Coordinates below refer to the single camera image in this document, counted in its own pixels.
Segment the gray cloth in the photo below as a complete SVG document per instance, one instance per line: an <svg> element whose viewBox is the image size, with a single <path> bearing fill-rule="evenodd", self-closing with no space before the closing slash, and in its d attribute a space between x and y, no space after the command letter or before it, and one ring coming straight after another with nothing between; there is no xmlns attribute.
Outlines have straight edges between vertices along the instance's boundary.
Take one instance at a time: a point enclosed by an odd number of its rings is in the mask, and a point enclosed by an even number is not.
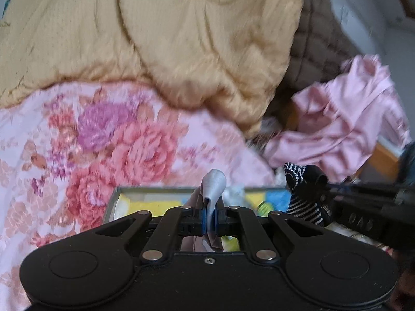
<svg viewBox="0 0 415 311"><path fill-rule="evenodd" d="M223 251L221 239L215 235L213 213L215 211L216 203L225 188L226 177L221 171L212 169L203 177L202 184L195 189L190 196L190 199L186 202L186 205L194 207L199 199L203 199L203 204L206 207L207 235L203 237L188 236L183 238L181 251Z"/></svg>

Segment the floral bedsheet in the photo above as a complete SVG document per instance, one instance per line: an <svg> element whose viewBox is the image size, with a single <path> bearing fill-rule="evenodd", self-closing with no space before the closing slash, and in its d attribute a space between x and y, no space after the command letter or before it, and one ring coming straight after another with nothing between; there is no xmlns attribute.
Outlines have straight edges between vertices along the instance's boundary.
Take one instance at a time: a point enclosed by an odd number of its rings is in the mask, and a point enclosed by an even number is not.
<svg viewBox="0 0 415 311"><path fill-rule="evenodd" d="M169 107L144 84L65 83L0 110L0 310L24 310L24 257L101 224L119 185L273 184L233 123Z"/></svg>

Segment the metal pin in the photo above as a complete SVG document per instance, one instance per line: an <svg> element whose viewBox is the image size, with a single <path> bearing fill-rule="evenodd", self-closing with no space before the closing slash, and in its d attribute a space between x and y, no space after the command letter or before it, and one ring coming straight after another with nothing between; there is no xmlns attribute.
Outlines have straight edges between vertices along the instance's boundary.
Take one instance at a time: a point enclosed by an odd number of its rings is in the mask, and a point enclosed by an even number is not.
<svg viewBox="0 0 415 311"><path fill-rule="evenodd" d="M157 261L161 257L163 257L163 253L158 250L147 250L143 252L143 258L147 261Z"/></svg>
<svg viewBox="0 0 415 311"><path fill-rule="evenodd" d="M214 258L210 258L210 257L208 257L208 258L205 258L205 263L206 264L215 264L215 259Z"/></svg>
<svg viewBox="0 0 415 311"><path fill-rule="evenodd" d="M265 261L270 261L271 259L277 257L277 254L275 253L275 251L263 249L257 252L257 257Z"/></svg>

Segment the pink cloth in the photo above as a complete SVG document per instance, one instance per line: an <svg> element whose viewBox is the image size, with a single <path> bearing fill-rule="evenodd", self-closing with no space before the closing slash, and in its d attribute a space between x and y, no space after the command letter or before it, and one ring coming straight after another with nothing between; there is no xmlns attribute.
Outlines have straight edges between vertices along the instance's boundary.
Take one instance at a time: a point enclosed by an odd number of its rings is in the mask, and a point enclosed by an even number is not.
<svg viewBox="0 0 415 311"><path fill-rule="evenodd" d="M206 109L173 109L131 82L66 83L0 110L0 310L24 310L24 257L101 224L116 186L272 186L240 130Z"/></svg>
<svg viewBox="0 0 415 311"><path fill-rule="evenodd" d="M284 131L267 144L264 157L271 167L314 164L340 182L372 155L379 133L399 147L410 142L405 112L379 57L356 56L344 70L294 95L298 131Z"/></svg>

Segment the blanket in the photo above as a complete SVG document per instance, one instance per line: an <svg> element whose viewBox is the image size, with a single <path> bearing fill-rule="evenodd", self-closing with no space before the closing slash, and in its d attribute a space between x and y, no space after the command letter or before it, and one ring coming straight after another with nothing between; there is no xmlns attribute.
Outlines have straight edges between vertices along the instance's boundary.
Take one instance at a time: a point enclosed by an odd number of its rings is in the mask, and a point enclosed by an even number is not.
<svg viewBox="0 0 415 311"><path fill-rule="evenodd" d="M101 224L116 186L272 186L240 130L206 109L176 110L145 84L64 83L0 110L0 309L20 311L24 257Z"/></svg>
<svg viewBox="0 0 415 311"><path fill-rule="evenodd" d="M247 136L290 59L302 0L11 0L0 27L0 107L64 80L151 81L206 103Z"/></svg>

